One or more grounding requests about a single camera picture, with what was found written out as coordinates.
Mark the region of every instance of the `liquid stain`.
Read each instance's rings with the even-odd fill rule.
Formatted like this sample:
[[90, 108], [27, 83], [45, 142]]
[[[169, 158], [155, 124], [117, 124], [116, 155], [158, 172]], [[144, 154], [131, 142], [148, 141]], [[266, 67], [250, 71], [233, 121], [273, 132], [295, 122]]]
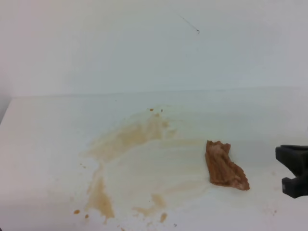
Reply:
[[109, 218], [114, 218], [115, 214], [109, 196], [104, 192], [105, 185], [102, 177], [95, 179], [94, 184], [88, 189], [89, 200], [86, 205], [86, 211], [89, 208], [95, 208], [105, 216], [105, 223]]
[[145, 217], [147, 217], [160, 209], [166, 208], [166, 202], [161, 195], [152, 194], [151, 197], [154, 205], [150, 208], [133, 207], [133, 210], [142, 213]]
[[160, 216], [160, 223], [164, 223], [164, 221], [166, 220], [167, 218], [167, 213], [163, 213], [161, 216]]

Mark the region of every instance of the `brown stain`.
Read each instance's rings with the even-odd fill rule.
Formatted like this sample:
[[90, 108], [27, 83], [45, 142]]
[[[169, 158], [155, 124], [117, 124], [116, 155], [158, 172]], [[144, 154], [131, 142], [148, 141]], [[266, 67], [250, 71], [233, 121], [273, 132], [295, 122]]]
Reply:
[[142, 213], [145, 217], [155, 213], [156, 211], [166, 208], [166, 202], [164, 201], [163, 197], [159, 194], [152, 194], [152, 201], [154, 203], [153, 206], [150, 208], [141, 208], [141, 207], [133, 207], [133, 210]]
[[161, 216], [160, 216], [160, 223], [164, 223], [164, 221], [166, 220], [167, 218], [167, 213], [163, 213]]
[[87, 156], [101, 162], [109, 162], [126, 153], [128, 150], [154, 140], [171, 139], [175, 132], [166, 135], [169, 120], [159, 113], [145, 121], [137, 121], [109, 132], [92, 144]]
[[95, 179], [94, 183], [88, 189], [89, 200], [86, 205], [86, 210], [95, 208], [100, 211], [102, 216], [105, 216], [105, 222], [109, 218], [114, 218], [115, 214], [109, 196], [104, 192], [105, 185], [102, 177]]

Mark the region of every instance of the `white backdrop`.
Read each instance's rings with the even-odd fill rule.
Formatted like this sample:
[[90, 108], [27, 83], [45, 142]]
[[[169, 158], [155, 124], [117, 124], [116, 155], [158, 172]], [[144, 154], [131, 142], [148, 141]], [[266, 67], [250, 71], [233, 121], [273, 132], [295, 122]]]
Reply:
[[307, 11], [304, 0], [2, 0], [1, 78], [12, 96], [308, 85]]

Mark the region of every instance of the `brown droplet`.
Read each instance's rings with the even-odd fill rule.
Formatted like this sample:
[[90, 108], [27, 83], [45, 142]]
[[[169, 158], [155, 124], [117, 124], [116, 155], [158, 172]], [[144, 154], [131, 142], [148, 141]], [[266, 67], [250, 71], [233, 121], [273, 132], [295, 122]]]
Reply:
[[160, 216], [160, 223], [163, 223], [167, 218], [167, 213], [163, 213], [161, 216]]

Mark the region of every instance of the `white table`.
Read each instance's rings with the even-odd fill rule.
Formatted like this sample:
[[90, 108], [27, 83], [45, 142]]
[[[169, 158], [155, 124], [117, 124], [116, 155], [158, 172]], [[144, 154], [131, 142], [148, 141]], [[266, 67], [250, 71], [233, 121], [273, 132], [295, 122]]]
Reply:
[[[295, 88], [14, 99], [0, 126], [0, 227], [305, 227], [308, 197], [282, 193], [281, 179], [293, 175], [275, 147], [307, 145], [307, 128], [308, 95]], [[231, 144], [249, 191], [208, 182], [206, 140]]]

